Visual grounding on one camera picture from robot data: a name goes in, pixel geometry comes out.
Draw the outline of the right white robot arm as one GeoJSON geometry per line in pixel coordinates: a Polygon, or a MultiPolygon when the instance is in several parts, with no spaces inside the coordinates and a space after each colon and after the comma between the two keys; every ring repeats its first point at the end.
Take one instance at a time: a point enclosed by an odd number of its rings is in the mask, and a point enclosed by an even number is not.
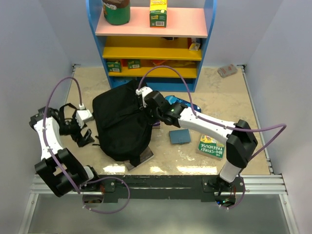
{"type": "Polygon", "coordinates": [[[217,186],[224,192],[234,186],[235,178],[247,167],[258,145],[246,121],[224,121],[200,113],[192,105],[170,104],[160,92],[149,87],[137,89],[136,95],[141,101],[140,107],[149,113],[151,119],[197,131],[225,145],[226,162],[217,176],[217,186]]]}

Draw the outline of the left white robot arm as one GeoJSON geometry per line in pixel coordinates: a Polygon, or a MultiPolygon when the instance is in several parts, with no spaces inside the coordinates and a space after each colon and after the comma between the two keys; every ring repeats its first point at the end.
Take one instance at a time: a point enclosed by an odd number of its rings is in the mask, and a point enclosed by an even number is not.
{"type": "Polygon", "coordinates": [[[95,169],[89,165],[82,166],[61,143],[61,136],[70,136],[79,147],[93,143],[90,129],[84,135],[81,133],[93,116],[83,104],[75,107],[68,103],[67,106],[74,109],[71,118],[65,118],[64,106],[59,109],[42,107],[29,121],[41,145],[41,158],[35,165],[35,171],[58,197],[76,188],[85,186],[89,191],[96,191],[101,186],[95,169]]]}

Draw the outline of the black backpack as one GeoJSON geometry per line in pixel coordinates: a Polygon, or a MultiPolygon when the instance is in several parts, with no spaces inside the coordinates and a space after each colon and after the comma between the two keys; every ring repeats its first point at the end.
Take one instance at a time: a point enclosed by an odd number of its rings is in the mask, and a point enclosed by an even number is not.
{"type": "Polygon", "coordinates": [[[135,79],[108,90],[92,101],[101,150],[115,161],[139,158],[148,147],[152,125],[139,108],[135,79]]]}

